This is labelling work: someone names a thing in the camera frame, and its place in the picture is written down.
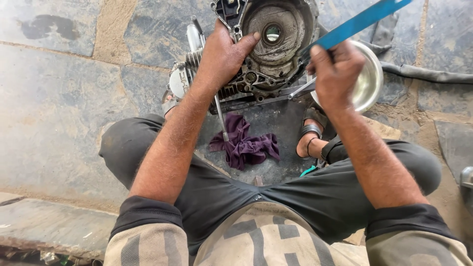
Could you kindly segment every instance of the sandal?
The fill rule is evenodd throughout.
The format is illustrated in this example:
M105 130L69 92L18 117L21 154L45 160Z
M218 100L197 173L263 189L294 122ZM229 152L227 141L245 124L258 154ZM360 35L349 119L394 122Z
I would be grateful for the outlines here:
M170 90L166 90L161 101L161 108L163 109L164 113L163 117L169 112L169 110L171 110L171 108L178 106L180 101L181 99L174 95Z
M314 119L316 120L318 123L320 123L323 127L323 129L327 126L327 123L328 123L328 118L327 116L323 113L323 111L321 112L321 108L319 107L319 105L316 103L316 102L313 102L312 104L310 104L307 109L306 109L306 112L304 113L304 118L302 118L302 129L301 129L301 135L300 135L300 138L299 138L299 141L300 139L302 139L302 136L304 136L305 134L307 134L308 132L315 132L317 137L314 137L312 138L311 140L309 140L309 142L307 143L307 154L309 154L309 145L310 143L312 142L313 139L321 139L322 138L322 131L320 130L320 128L314 124L306 124L304 125L304 121L306 119ZM311 158L311 156L307 156L307 157L300 157L301 159L303 160L308 160Z

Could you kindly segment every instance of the dark gray pants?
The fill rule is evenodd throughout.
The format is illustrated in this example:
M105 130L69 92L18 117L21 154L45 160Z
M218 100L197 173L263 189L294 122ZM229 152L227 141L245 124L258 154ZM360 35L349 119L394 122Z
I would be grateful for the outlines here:
M112 125L102 136L99 155L127 189L163 123L164 118L158 115L128 118ZM432 153L404 141L385 142L426 195L438 187L441 165ZM301 178L262 187L228 178L194 155L174 204L181 211L191 255L229 215L254 200L277 202L293 209L327 243L340 241L365 228L374 208L358 183L340 139L330 141L322 155L330 166Z

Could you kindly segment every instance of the foot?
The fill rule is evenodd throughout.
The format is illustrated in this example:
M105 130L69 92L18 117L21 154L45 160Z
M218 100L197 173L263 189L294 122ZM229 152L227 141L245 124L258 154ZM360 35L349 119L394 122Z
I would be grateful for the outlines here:
M165 102L168 102L173 96L174 96L174 94L173 95L168 95ZM164 119L167 120L171 117L172 113L174 112L174 108L175 108L175 106L172 107L171 109L169 109L169 111L164 115Z
M324 130L322 125L314 119L306 119L304 121L304 125L306 124L313 124L313 125L318 126L318 128L320 129L320 132L323 132ZM299 140L299 143L297 144L297 147L296 147L297 155L299 155L300 157L307 157L307 156L320 157L320 154L312 154L307 150L307 145L309 144L309 142L310 142L309 150L312 150L311 147L313 145L319 144L319 142L326 143L325 141L318 139L318 136L315 132L313 131L307 132L304 136L302 136L302 138Z

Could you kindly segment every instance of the blue metal tool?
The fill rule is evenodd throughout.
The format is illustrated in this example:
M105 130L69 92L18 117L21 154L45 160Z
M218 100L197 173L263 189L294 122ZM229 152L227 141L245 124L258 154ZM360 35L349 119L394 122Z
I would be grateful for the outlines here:
M370 6L301 50L299 54L302 55L303 62L309 60L309 52L312 46L320 45L324 49L328 50L369 27L371 24L374 24L382 18L387 17L389 14L398 11L411 1L412 0L381 0Z

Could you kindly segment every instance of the stone floor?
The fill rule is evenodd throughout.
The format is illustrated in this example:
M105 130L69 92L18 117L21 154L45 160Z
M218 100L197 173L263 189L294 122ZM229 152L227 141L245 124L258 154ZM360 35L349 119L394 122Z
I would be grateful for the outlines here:
M319 21L333 28L370 0L317 1ZM473 73L473 6L469 0L413 0L400 11L393 48L380 59L438 71ZM198 15L204 30L215 20L206 0L6 0L0 8L0 190L33 198L116 211L126 195L97 155L114 122L161 113L172 62L188 50L185 29ZM373 26L354 36L369 41ZM305 102L299 99L242 110L250 134L273 132L281 162L266 160L243 172L222 153L208 153L219 130L208 116L196 149L233 178L255 175L271 184L296 178L313 162L294 148ZM473 236L434 121L471 125L472 85L434 84L385 74L378 103L365 115L402 131L442 160L443 180L429 200L452 231Z

